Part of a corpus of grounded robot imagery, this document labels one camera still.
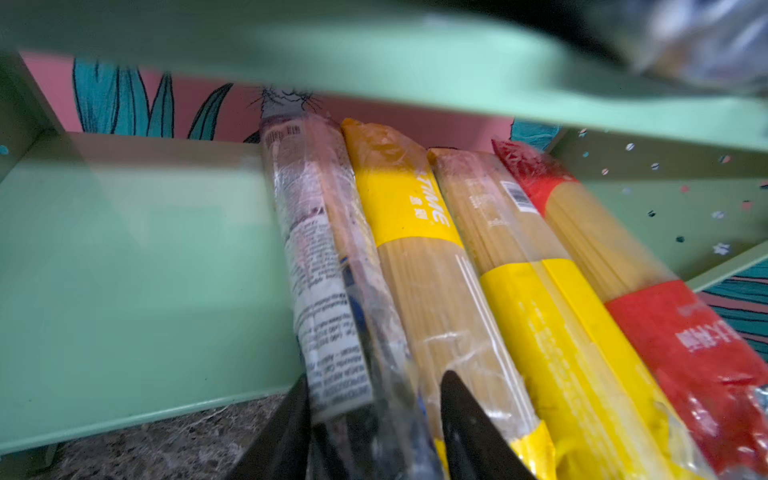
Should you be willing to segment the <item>Ankara spaghetti bag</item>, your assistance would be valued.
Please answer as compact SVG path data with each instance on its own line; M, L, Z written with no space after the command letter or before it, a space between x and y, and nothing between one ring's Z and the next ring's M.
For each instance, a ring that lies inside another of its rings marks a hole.
M765 1L586 1L578 13L589 35L636 73L767 91Z

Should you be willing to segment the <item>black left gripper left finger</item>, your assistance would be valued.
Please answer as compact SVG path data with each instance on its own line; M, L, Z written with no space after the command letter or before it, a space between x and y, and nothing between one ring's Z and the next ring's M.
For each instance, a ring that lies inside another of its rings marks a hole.
M308 383L302 375L225 479L305 479L310 440Z

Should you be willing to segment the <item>clear blue spaghetti bag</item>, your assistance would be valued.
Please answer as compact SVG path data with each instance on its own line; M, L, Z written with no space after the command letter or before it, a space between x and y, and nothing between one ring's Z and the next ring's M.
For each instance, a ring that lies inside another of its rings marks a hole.
M442 478L340 128L315 114L281 115L263 123L261 147L324 470L334 479Z

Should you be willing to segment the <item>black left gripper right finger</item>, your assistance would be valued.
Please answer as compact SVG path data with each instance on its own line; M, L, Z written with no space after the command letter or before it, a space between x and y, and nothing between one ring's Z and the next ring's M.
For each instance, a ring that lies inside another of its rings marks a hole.
M440 408L451 479L535 479L452 370L440 383Z

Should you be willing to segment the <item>red yellow spaghetti bag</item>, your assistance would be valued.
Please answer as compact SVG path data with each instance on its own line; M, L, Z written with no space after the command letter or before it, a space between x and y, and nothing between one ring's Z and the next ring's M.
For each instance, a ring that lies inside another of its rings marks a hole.
M493 150L543 215L721 479L767 476L767 365L550 155Z

